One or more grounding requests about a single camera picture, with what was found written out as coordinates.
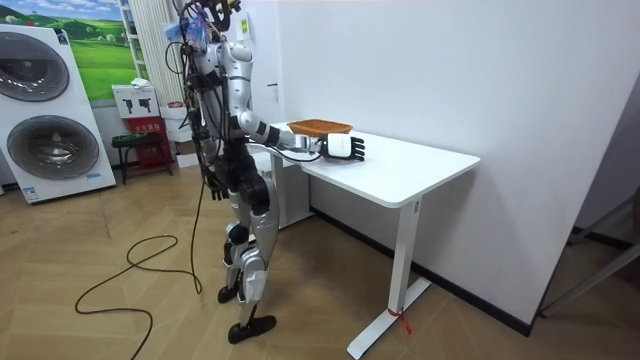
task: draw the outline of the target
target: washing machine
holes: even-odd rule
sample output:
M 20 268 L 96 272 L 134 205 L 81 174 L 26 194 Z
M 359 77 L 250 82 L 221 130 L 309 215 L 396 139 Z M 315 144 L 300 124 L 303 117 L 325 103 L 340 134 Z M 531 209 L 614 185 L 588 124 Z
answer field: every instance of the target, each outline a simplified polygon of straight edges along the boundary
M 115 185 L 66 34 L 0 24 L 0 148 L 29 203 Z

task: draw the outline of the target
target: wooden tray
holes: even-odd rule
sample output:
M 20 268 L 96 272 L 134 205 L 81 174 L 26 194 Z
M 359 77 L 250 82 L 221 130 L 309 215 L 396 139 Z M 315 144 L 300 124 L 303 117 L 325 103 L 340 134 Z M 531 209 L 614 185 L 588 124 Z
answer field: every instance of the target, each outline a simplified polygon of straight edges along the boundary
M 295 121 L 287 125 L 289 125 L 294 134 L 308 136 L 322 136 L 331 133 L 348 134 L 353 129 L 351 125 L 320 119 Z

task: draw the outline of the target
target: wooden floor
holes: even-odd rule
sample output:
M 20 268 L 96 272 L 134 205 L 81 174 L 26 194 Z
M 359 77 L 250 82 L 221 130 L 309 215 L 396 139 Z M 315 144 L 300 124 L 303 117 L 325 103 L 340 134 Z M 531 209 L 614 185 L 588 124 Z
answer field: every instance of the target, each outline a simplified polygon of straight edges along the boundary
M 82 316 L 74 302 L 125 268 L 127 249 L 144 237 L 178 236 L 179 246 L 149 265 L 188 269 L 198 192 L 199 175 L 189 169 L 37 206 L 16 191 L 0 197 L 0 359 L 129 359 L 147 318 Z M 231 346 L 227 331 L 238 306 L 218 305 L 215 295 L 225 275 L 223 229 L 232 218 L 226 203 L 205 198 L 196 244 L 201 296 L 188 276 L 133 270 L 88 296 L 83 308 L 151 311 L 154 329 L 138 359 L 349 359 L 349 342 L 386 308 L 391 260 L 317 218 L 284 230 L 258 309 L 258 315 L 276 315 L 278 325 Z M 133 257 L 168 242 L 145 245 Z M 568 249 L 551 296 L 615 254 L 593 243 Z M 529 338 L 432 287 L 407 311 L 413 334 L 395 324 L 364 359 L 637 360 L 639 284 L 625 278 L 612 277 L 539 320 Z

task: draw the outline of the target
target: green field picture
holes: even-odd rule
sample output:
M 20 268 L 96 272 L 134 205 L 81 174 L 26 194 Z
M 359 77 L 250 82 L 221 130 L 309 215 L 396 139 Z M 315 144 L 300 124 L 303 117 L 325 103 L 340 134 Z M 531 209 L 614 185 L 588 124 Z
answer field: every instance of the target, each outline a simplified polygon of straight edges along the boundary
M 116 1 L 0 0 L 0 23 L 64 29 L 89 100 L 108 100 L 112 84 L 129 84 L 137 76 Z

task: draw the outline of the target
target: silver robot leg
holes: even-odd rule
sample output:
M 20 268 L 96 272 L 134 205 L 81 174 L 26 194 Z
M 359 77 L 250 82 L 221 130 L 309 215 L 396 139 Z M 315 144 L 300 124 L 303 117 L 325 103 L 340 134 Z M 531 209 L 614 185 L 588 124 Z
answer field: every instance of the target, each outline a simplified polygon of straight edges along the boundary
M 226 285 L 218 292 L 218 302 L 223 304 L 233 299 L 240 289 L 240 256 L 249 246 L 250 208 L 242 201 L 239 193 L 229 191 L 229 202 L 236 215 L 236 221 L 227 225 L 224 243 L 224 265 L 227 267 Z
M 275 185 L 269 178 L 264 178 L 264 182 L 269 190 L 269 210 L 258 214 L 251 211 L 251 225 L 256 243 L 244 250 L 240 258 L 242 280 L 238 300 L 241 311 L 239 323 L 229 330 L 229 342 L 232 344 L 263 334 L 276 325 L 276 318 L 273 316 L 254 317 L 266 286 L 269 261 L 276 246 L 280 225 Z

